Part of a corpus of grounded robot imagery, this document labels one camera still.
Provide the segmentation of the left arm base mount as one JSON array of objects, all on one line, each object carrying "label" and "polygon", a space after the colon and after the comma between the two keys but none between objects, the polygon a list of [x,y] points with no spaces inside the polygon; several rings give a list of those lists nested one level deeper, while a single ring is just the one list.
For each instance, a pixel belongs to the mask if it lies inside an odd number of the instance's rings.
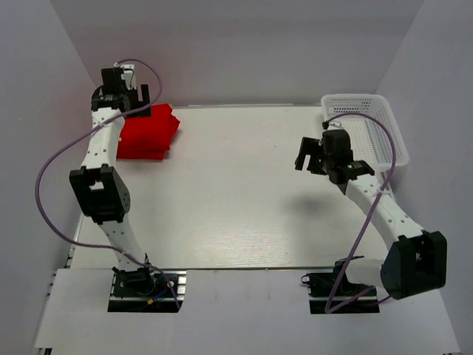
[{"label": "left arm base mount", "polygon": [[175,314],[180,310],[186,292],[184,271],[112,270],[109,313]]}]

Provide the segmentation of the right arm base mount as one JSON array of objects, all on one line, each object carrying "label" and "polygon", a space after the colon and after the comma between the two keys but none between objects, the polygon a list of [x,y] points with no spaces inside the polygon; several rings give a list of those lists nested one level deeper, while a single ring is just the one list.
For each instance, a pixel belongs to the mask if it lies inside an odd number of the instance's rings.
[{"label": "right arm base mount", "polygon": [[[306,286],[308,290],[312,315],[325,314],[325,306],[343,262],[344,260],[337,260],[332,268],[316,269],[301,276],[301,284]],[[367,288],[367,285],[350,283],[347,277],[343,276],[330,307],[336,307],[339,303],[354,297]],[[380,312],[377,301],[377,291],[371,288],[369,292],[336,310],[334,314],[377,314]]]}]

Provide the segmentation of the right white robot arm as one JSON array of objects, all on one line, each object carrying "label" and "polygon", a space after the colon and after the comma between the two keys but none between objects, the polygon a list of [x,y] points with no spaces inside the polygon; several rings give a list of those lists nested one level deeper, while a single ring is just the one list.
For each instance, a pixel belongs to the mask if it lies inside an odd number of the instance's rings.
[{"label": "right white robot arm", "polygon": [[333,277],[335,290],[349,295],[363,284],[383,288],[401,300],[445,286],[446,238],[409,218],[384,192],[372,167],[354,159],[346,131],[329,130],[320,139],[305,138],[299,153],[309,156],[308,171],[328,176],[362,210],[363,227],[374,226],[387,247],[382,260],[360,258],[350,251]]}]

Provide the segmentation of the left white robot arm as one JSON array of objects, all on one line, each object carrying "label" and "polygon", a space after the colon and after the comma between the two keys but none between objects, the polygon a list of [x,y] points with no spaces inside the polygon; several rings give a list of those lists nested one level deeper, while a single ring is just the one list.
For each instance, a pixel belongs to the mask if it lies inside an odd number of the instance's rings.
[{"label": "left white robot arm", "polygon": [[102,72],[92,96],[86,157],[69,174],[82,212],[110,250],[109,267],[147,295],[164,269],[298,268],[304,213],[316,201],[296,182],[296,120],[281,109],[185,109],[177,149],[156,163],[125,164],[116,154],[135,94],[134,67]]}]

